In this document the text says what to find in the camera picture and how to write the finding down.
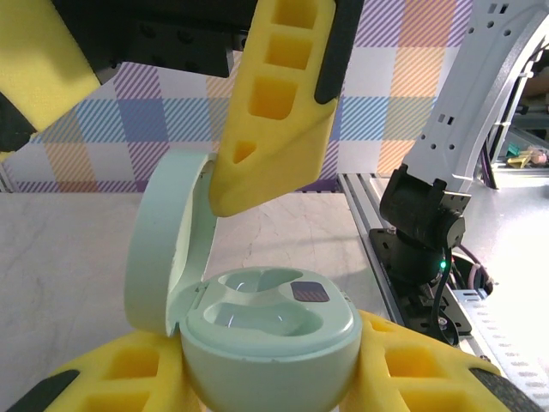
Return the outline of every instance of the earbud charging case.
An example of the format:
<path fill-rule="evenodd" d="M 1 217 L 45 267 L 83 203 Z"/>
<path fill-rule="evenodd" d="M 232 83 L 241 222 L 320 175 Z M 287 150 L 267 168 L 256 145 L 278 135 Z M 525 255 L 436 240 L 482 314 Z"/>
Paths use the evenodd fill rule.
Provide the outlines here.
<path fill-rule="evenodd" d="M 187 371 L 215 412 L 323 412 L 353 378 L 362 323 L 334 283 L 307 270 L 202 276 L 216 217 L 212 154 L 172 150 L 151 178 L 130 244 L 130 323 L 180 333 Z"/>

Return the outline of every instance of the checkered fabric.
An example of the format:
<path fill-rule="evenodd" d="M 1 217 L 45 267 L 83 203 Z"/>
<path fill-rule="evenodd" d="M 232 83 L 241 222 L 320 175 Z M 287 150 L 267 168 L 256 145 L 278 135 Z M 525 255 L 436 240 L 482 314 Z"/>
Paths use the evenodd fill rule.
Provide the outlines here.
<path fill-rule="evenodd" d="M 390 173 L 412 147 L 462 42 L 472 0 L 367 0 L 320 179 Z M 169 148 L 216 150 L 228 79 L 140 64 L 4 162 L 15 191 L 143 191 Z"/>

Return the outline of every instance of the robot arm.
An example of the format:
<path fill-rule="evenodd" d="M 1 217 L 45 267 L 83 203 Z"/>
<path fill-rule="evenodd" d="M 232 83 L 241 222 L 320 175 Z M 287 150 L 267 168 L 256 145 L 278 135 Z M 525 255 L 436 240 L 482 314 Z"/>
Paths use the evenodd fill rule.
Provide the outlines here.
<path fill-rule="evenodd" d="M 549 31 L 547 0 L 474 2 L 462 48 L 423 133 L 394 172 L 380 211 L 418 247 L 461 243 L 482 144 Z"/>

